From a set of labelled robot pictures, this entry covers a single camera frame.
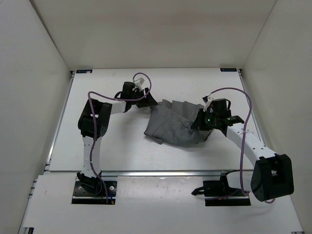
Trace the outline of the grey pleated skirt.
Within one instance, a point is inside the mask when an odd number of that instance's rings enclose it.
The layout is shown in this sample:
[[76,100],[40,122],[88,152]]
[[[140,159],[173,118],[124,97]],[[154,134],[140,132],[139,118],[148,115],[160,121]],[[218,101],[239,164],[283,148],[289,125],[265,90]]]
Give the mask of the grey pleated skirt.
[[151,107],[144,134],[158,144],[166,143],[177,147],[193,147],[203,143],[212,131],[191,129],[201,108],[201,104],[163,99],[157,106]]

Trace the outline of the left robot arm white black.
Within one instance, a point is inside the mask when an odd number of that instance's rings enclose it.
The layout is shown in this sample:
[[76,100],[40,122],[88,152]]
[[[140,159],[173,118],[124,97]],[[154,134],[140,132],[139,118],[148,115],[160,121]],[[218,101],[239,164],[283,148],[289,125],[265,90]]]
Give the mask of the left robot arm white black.
[[78,129],[83,140],[83,168],[77,173],[81,186],[92,196],[108,197],[108,186],[101,175],[100,146],[107,133],[111,115],[137,108],[156,106],[151,88],[143,88],[138,81],[127,81],[114,97],[106,97],[94,91],[88,99],[78,120]]

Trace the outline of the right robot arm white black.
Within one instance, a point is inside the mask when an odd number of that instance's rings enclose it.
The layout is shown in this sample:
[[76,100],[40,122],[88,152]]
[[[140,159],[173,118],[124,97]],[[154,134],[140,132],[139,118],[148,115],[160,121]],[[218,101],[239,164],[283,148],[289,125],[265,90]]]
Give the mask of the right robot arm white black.
[[222,173],[219,191],[230,195],[236,189],[252,193],[257,200],[268,202],[294,193],[292,161],[286,155],[279,155],[265,146],[254,133],[247,130],[246,121],[233,116],[230,101],[225,98],[204,97],[205,107],[199,109],[194,123],[195,130],[219,130],[246,156],[253,166],[252,172],[242,169]]

